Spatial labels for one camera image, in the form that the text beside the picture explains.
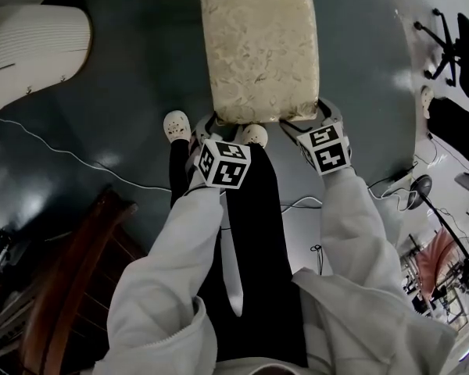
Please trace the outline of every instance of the pink object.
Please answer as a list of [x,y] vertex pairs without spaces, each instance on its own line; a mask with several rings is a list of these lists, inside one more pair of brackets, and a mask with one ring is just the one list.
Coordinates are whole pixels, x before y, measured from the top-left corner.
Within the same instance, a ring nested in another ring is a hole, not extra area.
[[428,300],[436,287],[436,280],[442,268],[450,260],[449,254],[455,248],[455,241],[442,227],[428,247],[415,256],[422,285],[422,295]]

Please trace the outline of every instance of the white sleeve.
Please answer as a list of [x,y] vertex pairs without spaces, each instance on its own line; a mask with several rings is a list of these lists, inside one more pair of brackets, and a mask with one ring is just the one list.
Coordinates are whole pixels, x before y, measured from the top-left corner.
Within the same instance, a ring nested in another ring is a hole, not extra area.
[[321,242],[334,274],[407,302],[398,253],[386,239],[364,180],[347,168],[325,175],[324,182]]
[[186,328],[206,278],[223,215],[219,189],[192,191],[174,205],[145,258],[125,269],[108,316],[108,356],[162,341]]

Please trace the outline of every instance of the black cloth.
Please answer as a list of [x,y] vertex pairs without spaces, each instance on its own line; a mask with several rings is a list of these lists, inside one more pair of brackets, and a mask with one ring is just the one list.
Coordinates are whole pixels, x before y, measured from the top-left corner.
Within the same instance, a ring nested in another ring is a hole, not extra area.
[[186,162],[189,158],[189,142],[177,139],[170,145],[169,180],[172,190],[170,207],[174,207],[178,198],[182,197],[189,189],[188,175],[186,174]]
[[[242,187],[228,190],[226,196],[242,279],[242,316],[238,318],[233,312],[224,285],[221,232],[199,296],[216,332],[217,362],[267,357],[307,367],[299,287],[292,283],[276,174],[264,149],[260,145],[249,147],[252,164]],[[181,166],[179,160],[184,157],[176,152],[171,151],[170,161],[177,162],[170,168]],[[175,196],[177,184],[172,180],[170,184]]]
[[449,98],[433,98],[428,129],[469,161],[469,112]]

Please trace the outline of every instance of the gray floor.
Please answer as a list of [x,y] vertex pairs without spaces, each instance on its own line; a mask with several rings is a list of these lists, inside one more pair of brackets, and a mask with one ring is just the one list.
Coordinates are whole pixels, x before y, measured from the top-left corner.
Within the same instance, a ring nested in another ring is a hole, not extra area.
[[[98,161],[143,184],[168,185],[163,117],[183,109],[192,123],[210,113],[199,0],[87,0],[94,44],[73,79],[14,102],[0,116],[19,120],[57,148]],[[342,111],[353,164],[367,183],[411,165],[414,97],[399,82],[410,72],[393,0],[314,0],[320,95]],[[320,197],[323,185],[277,125],[267,152],[281,198]],[[170,196],[143,191],[50,152],[20,129],[0,123],[0,227],[54,234],[70,227],[112,184],[139,211],[126,222],[149,248],[169,212]],[[263,207],[264,202],[257,202]],[[305,264],[317,242],[317,212],[285,217],[289,250]]]

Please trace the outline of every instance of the white cable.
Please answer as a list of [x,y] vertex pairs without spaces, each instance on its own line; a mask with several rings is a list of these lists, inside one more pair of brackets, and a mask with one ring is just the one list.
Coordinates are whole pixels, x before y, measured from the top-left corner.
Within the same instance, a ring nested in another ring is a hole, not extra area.
[[[126,179],[123,179],[120,175],[118,175],[117,173],[114,173],[112,170],[110,170],[109,168],[105,168],[104,166],[93,166],[91,164],[88,164],[87,162],[85,162],[84,160],[82,160],[80,157],[78,157],[76,154],[68,151],[68,150],[60,150],[58,148],[53,148],[47,141],[45,141],[42,137],[38,136],[37,134],[34,134],[33,132],[30,132],[28,129],[26,129],[23,124],[19,123],[19,122],[16,122],[16,121],[12,121],[12,120],[3,120],[2,118],[0,118],[0,122],[3,122],[3,123],[13,123],[14,125],[17,125],[18,127],[21,127],[21,129],[24,130],[24,132],[26,132],[27,134],[29,134],[30,136],[33,136],[34,138],[37,138],[39,141],[41,141],[44,145],[46,145],[48,147],[49,150],[53,151],[53,152],[56,152],[56,153],[63,153],[63,154],[68,154],[68,155],[71,155],[72,157],[74,157],[77,161],[79,161],[80,163],[84,164],[85,166],[88,166],[89,168],[92,168],[93,170],[97,170],[97,171],[104,171],[104,172],[107,172],[107,173],[111,173],[114,177],[116,177],[117,179],[121,180],[122,182],[126,183],[126,184],[130,184],[132,186],[135,186],[137,188],[141,188],[141,189],[146,189],[146,190],[158,190],[158,191],[168,191],[168,192],[171,192],[170,189],[167,189],[166,187],[161,187],[161,186],[145,186],[145,185],[142,185],[142,184],[136,184],[135,182],[131,182],[130,180],[126,180]],[[307,200],[307,199],[311,199],[311,200],[314,200],[315,202],[319,203],[319,204],[322,204],[320,200],[318,200],[317,198],[313,197],[313,196],[306,196],[306,197],[303,197],[303,198],[300,198],[299,200],[297,200],[296,202],[292,203],[289,207],[287,207],[286,209],[284,209],[281,214],[285,214],[286,212],[288,212],[289,210],[291,209],[294,209],[296,208],[295,206],[298,205],[300,202],[303,202],[304,200]]]
[[30,132],[28,129],[26,129],[23,124],[21,123],[18,123],[16,121],[11,121],[11,120],[3,120],[2,118],[0,118],[0,122],[5,122],[5,123],[13,123],[14,125],[17,125],[21,128],[23,128],[23,130],[33,136],[34,138],[37,138],[39,141],[41,141],[44,145],[46,145],[48,147],[49,150],[52,150],[53,152],[56,152],[56,153],[63,153],[63,154],[69,154],[71,155],[72,157],[74,157],[76,160],[78,160],[80,163],[84,164],[85,166],[88,166],[89,168],[92,168],[93,170],[97,170],[97,171],[104,171],[104,172],[107,172],[107,173],[111,173],[114,177],[118,178],[119,180],[121,180],[122,182],[125,182],[126,184],[131,184],[132,186],[135,186],[137,188],[141,188],[141,189],[146,189],[146,190],[157,190],[157,191],[168,191],[168,192],[172,192],[170,189],[167,189],[166,187],[161,187],[161,186],[146,186],[146,185],[143,185],[143,184],[136,184],[135,182],[131,182],[130,180],[126,180],[126,179],[123,179],[120,175],[118,175],[117,173],[114,173],[112,170],[110,170],[109,168],[105,168],[105,167],[102,167],[102,166],[93,166],[91,164],[88,164],[86,163],[83,159],[81,159],[80,157],[78,157],[76,154],[72,153],[72,152],[69,152],[67,150],[59,150],[58,148],[53,148],[49,143],[47,143],[43,138],[41,138],[40,136],[38,136],[37,134],[34,134],[33,132]]
[[399,204],[401,202],[401,196],[398,195],[396,192],[397,191],[406,191],[409,195],[411,195],[412,193],[417,193],[417,191],[409,191],[407,189],[403,189],[402,187],[400,187],[399,189],[396,189],[395,191],[393,191],[390,195],[386,196],[385,194],[389,192],[389,189],[387,191],[385,191],[384,193],[382,193],[381,197],[378,197],[376,195],[374,195],[374,192],[368,188],[368,191],[370,192],[370,194],[372,195],[372,197],[375,199],[375,200],[385,200],[386,198],[390,198],[392,196],[396,196],[398,198],[398,203],[396,205],[396,209],[400,212],[400,213],[403,213],[405,211],[407,211],[411,206],[412,204],[415,203],[415,199],[412,201],[412,204],[410,204],[410,206],[407,206],[405,209],[399,209]]
[[296,207],[300,202],[303,202],[304,200],[314,200],[316,203],[318,204],[323,204],[320,200],[318,200],[317,198],[313,197],[313,196],[306,196],[306,197],[303,197],[303,198],[300,198],[299,200],[297,200],[296,202],[292,203],[292,204],[289,204],[290,206],[287,207],[286,209],[284,209],[282,212],[281,212],[281,215],[285,214],[286,212],[290,211],[291,209],[298,209],[298,208],[302,208],[302,207]]

